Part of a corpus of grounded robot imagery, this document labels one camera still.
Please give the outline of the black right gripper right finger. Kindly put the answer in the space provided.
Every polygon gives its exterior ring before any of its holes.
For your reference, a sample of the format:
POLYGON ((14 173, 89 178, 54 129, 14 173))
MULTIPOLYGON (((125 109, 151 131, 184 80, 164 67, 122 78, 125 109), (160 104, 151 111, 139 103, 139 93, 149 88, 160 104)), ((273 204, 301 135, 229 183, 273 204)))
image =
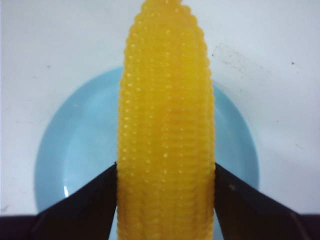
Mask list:
POLYGON ((298 240, 297 215, 215 165, 215 211, 225 240, 298 240))

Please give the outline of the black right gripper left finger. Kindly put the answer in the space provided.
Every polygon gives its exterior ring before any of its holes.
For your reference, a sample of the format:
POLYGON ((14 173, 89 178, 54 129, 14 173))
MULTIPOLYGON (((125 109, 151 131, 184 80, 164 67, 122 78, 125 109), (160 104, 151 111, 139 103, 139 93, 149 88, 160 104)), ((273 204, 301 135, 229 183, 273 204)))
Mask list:
POLYGON ((37 215, 32 240, 107 240, 117 206, 113 164, 69 197, 37 215))

